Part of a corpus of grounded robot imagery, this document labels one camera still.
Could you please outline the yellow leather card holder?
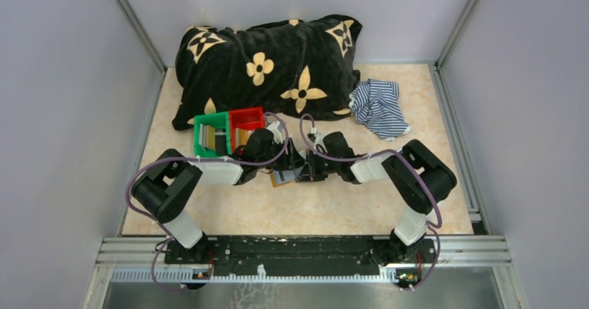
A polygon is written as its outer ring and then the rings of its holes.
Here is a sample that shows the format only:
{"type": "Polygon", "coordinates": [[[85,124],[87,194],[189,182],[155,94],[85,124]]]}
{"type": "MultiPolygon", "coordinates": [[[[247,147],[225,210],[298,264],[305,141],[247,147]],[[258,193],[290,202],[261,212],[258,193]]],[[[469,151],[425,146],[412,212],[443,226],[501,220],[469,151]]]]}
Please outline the yellow leather card holder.
{"type": "Polygon", "coordinates": [[[296,178],[297,172],[295,170],[274,170],[270,173],[272,187],[280,187],[283,185],[287,185],[291,182],[295,182],[296,178]]]}

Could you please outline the red plastic bin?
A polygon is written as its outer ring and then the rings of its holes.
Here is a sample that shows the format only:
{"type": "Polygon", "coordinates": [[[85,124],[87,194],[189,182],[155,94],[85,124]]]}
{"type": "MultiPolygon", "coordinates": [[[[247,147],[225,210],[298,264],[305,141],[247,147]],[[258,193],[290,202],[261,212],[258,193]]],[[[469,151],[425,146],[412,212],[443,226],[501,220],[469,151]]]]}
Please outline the red plastic bin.
{"type": "Polygon", "coordinates": [[[234,145],[234,130],[236,127],[253,131],[257,128],[265,128],[263,109],[261,107],[253,107],[229,111],[231,151],[235,151],[237,148],[234,145]]]}

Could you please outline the green plastic bin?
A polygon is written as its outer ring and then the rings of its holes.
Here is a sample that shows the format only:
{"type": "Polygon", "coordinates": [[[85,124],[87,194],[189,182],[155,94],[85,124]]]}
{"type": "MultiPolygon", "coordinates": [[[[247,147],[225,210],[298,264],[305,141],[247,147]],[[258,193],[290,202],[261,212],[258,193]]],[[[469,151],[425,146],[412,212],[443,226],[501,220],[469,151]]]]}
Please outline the green plastic bin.
{"type": "Polygon", "coordinates": [[[215,158],[231,152],[229,114],[227,112],[194,117],[194,152],[196,156],[215,158]]]}

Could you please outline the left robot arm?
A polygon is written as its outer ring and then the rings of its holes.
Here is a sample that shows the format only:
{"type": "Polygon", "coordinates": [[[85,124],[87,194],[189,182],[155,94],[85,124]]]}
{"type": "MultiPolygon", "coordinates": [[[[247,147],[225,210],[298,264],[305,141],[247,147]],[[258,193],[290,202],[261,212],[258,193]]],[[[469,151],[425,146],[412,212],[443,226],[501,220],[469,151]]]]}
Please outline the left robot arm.
{"type": "Polygon", "coordinates": [[[208,254],[206,234],[185,209],[197,186],[243,185],[262,169],[289,171],[297,163],[303,164],[304,158],[292,138],[257,128],[246,144],[227,156],[187,158],[176,149],[166,150],[133,181],[127,197],[181,246],[183,257],[198,263],[208,254]]]}

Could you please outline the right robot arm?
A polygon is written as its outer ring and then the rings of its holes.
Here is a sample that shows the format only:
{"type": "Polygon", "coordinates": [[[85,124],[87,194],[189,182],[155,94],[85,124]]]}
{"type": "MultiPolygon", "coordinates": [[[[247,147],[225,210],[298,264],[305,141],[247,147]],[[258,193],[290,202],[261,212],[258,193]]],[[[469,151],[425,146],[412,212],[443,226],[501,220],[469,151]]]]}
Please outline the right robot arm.
{"type": "Polygon", "coordinates": [[[421,141],[411,140],[400,150],[360,155],[341,132],[328,135],[312,130],[303,134],[309,166],[302,178],[317,181],[337,174],[344,182],[360,185],[389,180],[406,204],[389,242],[378,253],[386,260],[408,262],[417,255],[427,231],[443,225],[438,204],[456,187],[457,179],[421,141]]]}

